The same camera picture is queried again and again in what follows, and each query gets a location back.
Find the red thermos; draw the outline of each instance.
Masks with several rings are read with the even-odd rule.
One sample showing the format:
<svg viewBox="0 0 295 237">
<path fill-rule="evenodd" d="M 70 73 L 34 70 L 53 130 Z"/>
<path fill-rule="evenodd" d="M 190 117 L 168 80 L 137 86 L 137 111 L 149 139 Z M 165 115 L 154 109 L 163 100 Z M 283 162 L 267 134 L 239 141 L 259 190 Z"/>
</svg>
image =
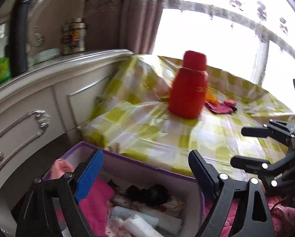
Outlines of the red thermos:
<svg viewBox="0 0 295 237">
<path fill-rule="evenodd" d="M 168 101 L 170 111 L 186 119 L 198 117 L 205 103 L 207 82 L 206 56 L 186 51 L 173 82 Z"/>
</svg>

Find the pink towel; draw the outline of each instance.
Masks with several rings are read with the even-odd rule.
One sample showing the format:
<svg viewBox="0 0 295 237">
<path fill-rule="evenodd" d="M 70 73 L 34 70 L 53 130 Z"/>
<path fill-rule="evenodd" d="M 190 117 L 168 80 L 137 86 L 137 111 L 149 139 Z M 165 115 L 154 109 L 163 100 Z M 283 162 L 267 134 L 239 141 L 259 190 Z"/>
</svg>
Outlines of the pink towel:
<svg viewBox="0 0 295 237">
<path fill-rule="evenodd" d="M 73 172 L 74 167 L 66 160 L 58 159 L 50 170 L 50 178 L 58 179 L 65 172 Z M 115 195 L 115 191 L 106 183 L 96 178 L 87 197 L 79 203 L 80 208 L 93 233 L 105 236 L 107 224 L 107 202 Z M 60 221 L 65 222 L 62 211 L 56 212 Z"/>
<path fill-rule="evenodd" d="M 110 186 L 96 178 L 87 197 L 79 203 L 84 216 L 95 235 L 105 236 L 107 202 L 115 195 Z"/>
</svg>

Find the white dresser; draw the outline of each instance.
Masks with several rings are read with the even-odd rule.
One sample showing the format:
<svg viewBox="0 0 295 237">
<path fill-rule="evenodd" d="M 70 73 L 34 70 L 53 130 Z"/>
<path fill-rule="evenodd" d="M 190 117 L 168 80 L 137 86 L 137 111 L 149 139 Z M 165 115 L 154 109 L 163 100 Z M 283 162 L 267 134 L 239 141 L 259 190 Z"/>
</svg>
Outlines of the white dresser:
<svg viewBox="0 0 295 237">
<path fill-rule="evenodd" d="M 71 145 L 79 140 L 77 127 L 131 55 L 128 50 L 109 50 L 59 57 L 0 86 L 0 188 L 52 140 L 63 134 Z"/>
</svg>

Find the light blue towel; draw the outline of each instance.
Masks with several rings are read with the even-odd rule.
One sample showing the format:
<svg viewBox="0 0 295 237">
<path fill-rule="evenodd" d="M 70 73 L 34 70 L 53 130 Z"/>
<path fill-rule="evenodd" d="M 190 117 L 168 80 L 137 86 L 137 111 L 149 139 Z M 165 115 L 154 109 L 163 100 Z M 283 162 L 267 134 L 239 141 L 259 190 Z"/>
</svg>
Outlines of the light blue towel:
<svg viewBox="0 0 295 237">
<path fill-rule="evenodd" d="M 152 216 L 143 214 L 141 212 L 130 210 L 130 209 L 119 207 L 119 206 L 116 206 L 113 208 L 113 210 L 111 212 L 111 217 L 112 218 L 121 218 L 122 220 L 126 220 L 130 216 L 135 215 L 135 214 L 139 214 L 153 228 L 155 228 L 159 222 L 159 219 L 156 217 L 152 217 Z"/>
</svg>

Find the orange cloth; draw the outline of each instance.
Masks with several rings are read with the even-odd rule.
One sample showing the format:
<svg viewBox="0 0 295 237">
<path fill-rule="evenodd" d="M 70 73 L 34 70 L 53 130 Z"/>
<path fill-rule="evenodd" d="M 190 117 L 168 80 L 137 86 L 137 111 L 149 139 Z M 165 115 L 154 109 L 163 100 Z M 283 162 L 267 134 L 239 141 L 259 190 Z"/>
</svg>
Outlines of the orange cloth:
<svg viewBox="0 0 295 237">
<path fill-rule="evenodd" d="M 208 103 L 211 103 L 213 105 L 217 105 L 219 101 L 217 98 L 214 96 L 214 94 L 207 88 L 207 92 L 205 94 L 205 101 Z"/>
</svg>

